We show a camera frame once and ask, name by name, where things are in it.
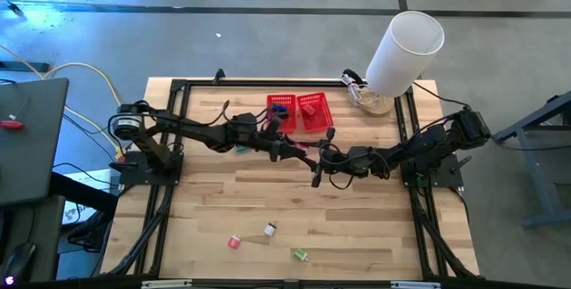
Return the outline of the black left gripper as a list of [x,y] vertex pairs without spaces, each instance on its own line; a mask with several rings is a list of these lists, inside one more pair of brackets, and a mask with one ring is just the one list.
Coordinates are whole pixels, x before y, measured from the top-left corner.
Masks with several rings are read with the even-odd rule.
[[[293,142],[293,145],[296,148],[302,150],[309,150],[310,148],[320,148],[320,141],[311,141],[311,142],[299,141],[299,142]],[[295,151],[294,147],[287,144],[283,139],[280,138],[276,139],[276,138],[257,135],[255,137],[255,150],[268,153],[269,160],[271,162],[282,161],[295,157],[296,159],[306,164],[306,160],[309,159],[306,154],[300,152],[299,150]]]

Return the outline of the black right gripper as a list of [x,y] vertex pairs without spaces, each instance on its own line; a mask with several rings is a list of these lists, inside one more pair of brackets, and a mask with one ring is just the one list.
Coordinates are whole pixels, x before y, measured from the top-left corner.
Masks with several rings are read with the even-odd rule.
[[340,186],[332,180],[334,174],[344,173],[350,177],[344,188],[349,188],[355,178],[365,177],[365,165],[361,162],[365,157],[364,154],[350,156],[347,153],[342,153],[330,140],[325,139],[311,142],[310,146],[318,148],[319,154],[318,161],[311,159],[306,160],[306,164],[313,173],[310,184],[312,187],[319,187],[323,173],[329,175],[329,183],[334,188],[340,188]]

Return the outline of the red plastic basket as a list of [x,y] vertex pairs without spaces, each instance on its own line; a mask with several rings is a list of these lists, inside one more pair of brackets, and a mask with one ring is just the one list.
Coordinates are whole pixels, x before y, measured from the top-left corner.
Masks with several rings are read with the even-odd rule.
[[[296,101],[301,112],[303,128],[307,133],[324,132],[334,125],[327,97],[323,92],[298,95]],[[316,114],[312,118],[303,113],[302,107],[305,104],[310,104],[316,109]]]
[[[271,106],[280,104],[287,107],[287,113],[272,113]],[[267,118],[280,117],[282,119],[279,130],[286,134],[292,134],[297,128],[296,96],[295,95],[267,95]]]

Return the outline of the white shade table lamp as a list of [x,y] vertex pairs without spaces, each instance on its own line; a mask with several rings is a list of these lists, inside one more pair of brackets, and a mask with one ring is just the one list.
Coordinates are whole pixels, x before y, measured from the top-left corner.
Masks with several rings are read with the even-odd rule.
[[359,109],[371,117],[385,116],[393,99],[406,93],[444,42],[443,26],[432,16],[417,11],[395,15],[365,71]]

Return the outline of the white paper sheet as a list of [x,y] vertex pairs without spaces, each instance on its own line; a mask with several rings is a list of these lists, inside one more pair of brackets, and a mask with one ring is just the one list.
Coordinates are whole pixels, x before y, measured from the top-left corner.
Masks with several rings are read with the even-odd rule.
[[[83,185],[90,186],[94,189],[109,193],[112,190],[111,170],[99,169],[88,171],[87,173],[78,172],[65,174],[65,177],[71,178]],[[83,204],[66,201],[62,214],[62,224],[64,226],[73,225],[86,221],[95,214],[95,209],[87,207]]]

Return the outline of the black floor bar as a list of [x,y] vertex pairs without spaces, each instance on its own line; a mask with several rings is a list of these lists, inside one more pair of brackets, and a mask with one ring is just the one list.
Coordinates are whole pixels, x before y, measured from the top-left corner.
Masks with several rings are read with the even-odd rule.
[[45,62],[30,62],[29,65],[26,65],[23,62],[0,61],[0,70],[32,72],[32,69],[46,73],[50,70],[50,65]]

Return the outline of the black computer mouse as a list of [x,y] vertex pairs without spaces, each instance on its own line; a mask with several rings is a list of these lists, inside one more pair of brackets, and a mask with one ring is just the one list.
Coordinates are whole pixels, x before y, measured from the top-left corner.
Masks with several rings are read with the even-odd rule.
[[23,277],[36,253],[37,246],[32,243],[22,243],[15,246],[4,265],[5,277]]

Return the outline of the black aluminium table frame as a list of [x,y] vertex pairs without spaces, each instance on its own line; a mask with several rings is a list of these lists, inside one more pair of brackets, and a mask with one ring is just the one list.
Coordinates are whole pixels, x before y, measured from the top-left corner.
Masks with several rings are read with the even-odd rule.
[[[344,86],[294,87],[293,79],[269,79],[285,87],[190,88],[186,116],[210,121],[230,100],[231,115],[258,113],[268,94],[324,92],[335,124],[334,143],[390,147],[398,142],[394,111],[366,117],[348,100]],[[215,153],[185,139],[182,180],[175,187],[163,246],[160,277],[224,279],[418,280],[421,269],[410,197],[399,170],[391,179],[353,180],[347,190],[322,180],[310,186],[307,166],[290,159],[271,163],[266,153]],[[148,186],[134,186],[119,199],[102,271],[111,271],[142,231]],[[459,197],[435,189],[440,230],[459,260],[479,274],[466,213]],[[277,222],[266,236],[264,227]],[[232,235],[238,249],[228,247]],[[304,249],[308,261],[294,250]]]

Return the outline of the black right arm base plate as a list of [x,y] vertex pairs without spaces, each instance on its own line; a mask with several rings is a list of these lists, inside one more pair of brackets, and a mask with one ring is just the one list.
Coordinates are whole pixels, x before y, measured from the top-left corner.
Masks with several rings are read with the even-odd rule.
[[408,188],[442,187],[462,188],[464,186],[460,169],[472,159],[459,159],[455,153],[440,161],[422,166],[420,159],[407,160],[401,164],[402,182]]

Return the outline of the silver table bracket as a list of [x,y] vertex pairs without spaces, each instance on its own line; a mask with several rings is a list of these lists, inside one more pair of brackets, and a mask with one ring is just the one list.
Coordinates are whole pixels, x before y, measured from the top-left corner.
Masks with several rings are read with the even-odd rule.
[[143,281],[140,289],[187,289],[192,285],[191,279],[157,279]]
[[419,281],[392,281],[391,289],[442,289],[440,283]]

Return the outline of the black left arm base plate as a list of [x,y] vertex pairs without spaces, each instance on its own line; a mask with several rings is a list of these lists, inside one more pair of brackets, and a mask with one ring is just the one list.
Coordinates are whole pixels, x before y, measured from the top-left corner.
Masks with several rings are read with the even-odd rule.
[[110,167],[120,173],[120,183],[125,186],[175,186],[179,183],[184,154],[170,158],[170,166],[159,171],[152,169],[141,152],[126,153],[123,162],[112,162]]

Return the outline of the blue-grey desk frame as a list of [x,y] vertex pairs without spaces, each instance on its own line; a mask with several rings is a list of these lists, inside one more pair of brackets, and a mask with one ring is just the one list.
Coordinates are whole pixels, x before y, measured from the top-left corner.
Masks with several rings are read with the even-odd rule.
[[503,149],[524,155],[541,212],[523,227],[571,222],[571,205],[559,189],[571,191],[571,90],[492,136]]

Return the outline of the red handled screwdriver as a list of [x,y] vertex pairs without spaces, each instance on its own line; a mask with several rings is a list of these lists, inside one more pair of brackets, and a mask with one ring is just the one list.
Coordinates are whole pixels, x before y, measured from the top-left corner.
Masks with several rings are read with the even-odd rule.
[[30,98],[28,97],[21,105],[20,109],[15,114],[9,114],[7,120],[0,120],[0,128],[10,129],[10,130],[22,130],[25,125],[18,121],[21,113],[26,109],[29,104]]

